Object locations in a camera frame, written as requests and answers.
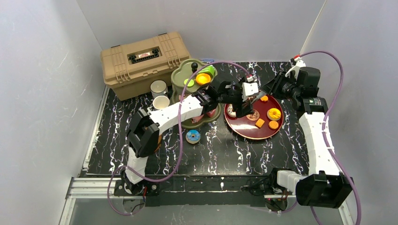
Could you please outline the green cube sweet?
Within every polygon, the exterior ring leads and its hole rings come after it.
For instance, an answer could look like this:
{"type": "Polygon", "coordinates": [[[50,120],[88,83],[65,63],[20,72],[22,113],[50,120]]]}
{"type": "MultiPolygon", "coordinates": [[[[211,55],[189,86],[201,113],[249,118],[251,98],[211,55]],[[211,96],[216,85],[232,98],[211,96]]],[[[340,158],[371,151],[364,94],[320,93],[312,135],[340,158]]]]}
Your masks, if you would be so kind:
{"type": "Polygon", "coordinates": [[[210,65],[198,72],[198,74],[201,74],[201,73],[205,73],[205,74],[210,75],[211,77],[214,77],[214,75],[216,73],[216,69],[214,66],[210,65]]]}

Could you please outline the red round lacquer tray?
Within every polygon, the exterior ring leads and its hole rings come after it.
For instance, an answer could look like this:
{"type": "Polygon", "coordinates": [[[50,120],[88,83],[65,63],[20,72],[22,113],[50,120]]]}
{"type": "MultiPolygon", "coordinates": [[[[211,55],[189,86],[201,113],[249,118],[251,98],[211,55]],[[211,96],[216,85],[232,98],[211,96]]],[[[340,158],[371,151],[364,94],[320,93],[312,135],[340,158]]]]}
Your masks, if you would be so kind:
{"type": "Polygon", "coordinates": [[[242,118],[231,118],[227,114],[227,107],[224,107],[224,117],[226,119],[227,125],[240,136],[252,139],[252,140],[263,140],[272,137],[282,127],[284,114],[283,109],[279,102],[272,96],[268,95],[269,100],[267,102],[262,102],[261,100],[257,100],[253,104],[254,113],[244,116],[242,118]],[[268,127],[268,123],[271,121],[267,117],[267,111],[270,108],[277,108],[281,111],[282,117],[278,120],[279,127],[277,130],[272,130],[268,127]],[[255,126],[255,122],[258,119],[263,119],[265,121],[262,128],[257,128],[255,126]]]}

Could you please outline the green three-tier serving stand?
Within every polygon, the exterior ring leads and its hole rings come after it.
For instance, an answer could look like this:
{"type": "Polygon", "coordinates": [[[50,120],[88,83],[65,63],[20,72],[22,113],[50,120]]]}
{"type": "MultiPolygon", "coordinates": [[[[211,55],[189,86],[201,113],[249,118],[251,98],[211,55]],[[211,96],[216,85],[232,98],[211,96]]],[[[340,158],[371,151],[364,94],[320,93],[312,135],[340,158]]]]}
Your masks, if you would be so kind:
{"type": "MultiPolygon", "coordinates": [[[[192,63],[196,63],[198,65],[198,69],[204,67],[206,65],[206,63],[198,60],[198,59],[187,59],[184,60],[180,66],[172,72],[171,74],[171,83],[172,83],[172,97],[171,97],[171,104],[175,104],[177,102],[180,101],[180,96],[181,93],[183,91],[184,88],[184,80],[190,78],[190,76],[194,73],[192,71],[192,63]]],[[[194,86],[192,87],[187,87],[184,97],[187,97],[188,95],[190,95],[191,93],[195,92],[199,87],[201,87],[200,85],[198,85],[196,82],[194,84],[194,86]]],[[[204,116],[196,123],[192,123],[192,119],[186,119],[184,121],[182,121],[182,127],[185,129],[198,129],[199,127],[201,127],[202,125],[206,124],[206,123],[212,123],[214,121],[216,121],[221,114],[221,104],[218,104],[218,106],[216,107],[214,113],[210,113],[208,116],[208,114],[204,114],[204,116]]]]}

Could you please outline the blue frosted donut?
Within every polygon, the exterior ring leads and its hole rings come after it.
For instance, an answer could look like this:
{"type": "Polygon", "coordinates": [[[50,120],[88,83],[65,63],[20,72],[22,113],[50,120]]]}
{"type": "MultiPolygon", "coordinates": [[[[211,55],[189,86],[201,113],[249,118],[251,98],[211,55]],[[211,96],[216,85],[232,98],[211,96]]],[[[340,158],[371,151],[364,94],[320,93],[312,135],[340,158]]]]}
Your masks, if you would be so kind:
{"type": "Polygon", "coordinates": [[[201,134],[197,130],[189,130],[185,136],[186,140],[190,144],[197,144],[200,142],[201,134]]]}

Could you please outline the blue mug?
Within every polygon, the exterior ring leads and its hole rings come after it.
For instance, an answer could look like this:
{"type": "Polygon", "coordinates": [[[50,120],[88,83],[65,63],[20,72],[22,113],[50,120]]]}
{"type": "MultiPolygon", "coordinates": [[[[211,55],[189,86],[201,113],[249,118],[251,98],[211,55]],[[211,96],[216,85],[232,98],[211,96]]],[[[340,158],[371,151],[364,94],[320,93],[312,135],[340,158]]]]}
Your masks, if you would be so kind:
{"type": "Polygon", "coordinates": [[[170,100],[167,96],[157,96],[153,100],[153,107],[155,110],[167,108],[170,105],[170,100]]]}

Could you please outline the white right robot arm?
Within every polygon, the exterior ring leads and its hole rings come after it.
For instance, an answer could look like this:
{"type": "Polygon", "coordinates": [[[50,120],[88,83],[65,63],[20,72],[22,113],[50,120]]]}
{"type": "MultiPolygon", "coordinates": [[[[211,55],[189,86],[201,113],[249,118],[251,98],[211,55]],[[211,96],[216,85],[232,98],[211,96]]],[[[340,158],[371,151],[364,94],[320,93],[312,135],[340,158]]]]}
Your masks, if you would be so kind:
{"type": "Polygon", "coordinates": [[[301,206],[339,208],[351,193],[348,178],[330,154],[332,143],[323,138],[329,131],[326,100],[318,96],[321,73],[313,67],[302,67],[297,72],[280,71],[275,79],[263,86],[269,96],[290,99],[303,129],[309,157],[308,175],[293,170],[274,168],[269,185],[291,192],[301,206]]]}

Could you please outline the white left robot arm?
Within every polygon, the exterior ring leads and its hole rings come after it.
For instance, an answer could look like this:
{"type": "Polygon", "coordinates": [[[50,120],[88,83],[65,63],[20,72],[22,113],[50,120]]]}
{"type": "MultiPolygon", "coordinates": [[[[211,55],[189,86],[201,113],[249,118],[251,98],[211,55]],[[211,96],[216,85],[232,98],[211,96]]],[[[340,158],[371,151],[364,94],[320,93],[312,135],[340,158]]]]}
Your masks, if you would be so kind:
{"type": "Polygon", "coordinates": [[[124,178],[133,185],[144,179],[147,159],[160,148],[159,137],[169,128],[204,115],[219,104],[231,105],[237,118],[247,116],[254,112],[252,102],[258,93],[253,76],[243,77],[237,83],[213,80],[181,102],[152,112],[138,111],[127,130],[129,158],[124,178]]]}

